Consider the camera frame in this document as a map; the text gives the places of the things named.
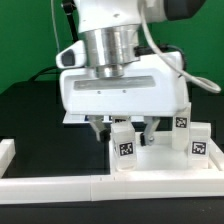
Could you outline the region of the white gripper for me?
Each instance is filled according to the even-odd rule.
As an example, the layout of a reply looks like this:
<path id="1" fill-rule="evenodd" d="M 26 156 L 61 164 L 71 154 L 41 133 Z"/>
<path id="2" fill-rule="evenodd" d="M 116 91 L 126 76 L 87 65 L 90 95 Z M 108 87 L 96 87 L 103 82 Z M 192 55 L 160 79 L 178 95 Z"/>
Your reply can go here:
<path id="1" fill-rule="evenodd" d="M 156 55 L 142 56 L 127 65 L 118 78 L 98 79 L 90 68 L 65 70 L 60 76 L 60 90 L 70 114 L 147 116 L 140 134 L 142 146 L 154 143 L 159 117 L 172 117 L 189 103 L 185 79 Z M 108 142 L 110 132 L 103 117 L 88 119 L 97 141 Z"/>

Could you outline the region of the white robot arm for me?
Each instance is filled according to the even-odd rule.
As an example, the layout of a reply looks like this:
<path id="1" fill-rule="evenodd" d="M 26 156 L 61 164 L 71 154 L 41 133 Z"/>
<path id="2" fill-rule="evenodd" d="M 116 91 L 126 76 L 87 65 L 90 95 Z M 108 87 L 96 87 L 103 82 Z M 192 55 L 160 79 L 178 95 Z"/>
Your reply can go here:
<path id="1" fill-rule="evenodd" d="M 103 118 L 144 119 L 141 143 L 150 145 L 162 117 L 188 105 L 184 60 L 177 52 L 141 47 L 142 22 L 193 17 L 206 0 L 73 0 L 84 36 L 57 55 L 63 106 L 89 119 L 97 139 L 109 131 Z"/>

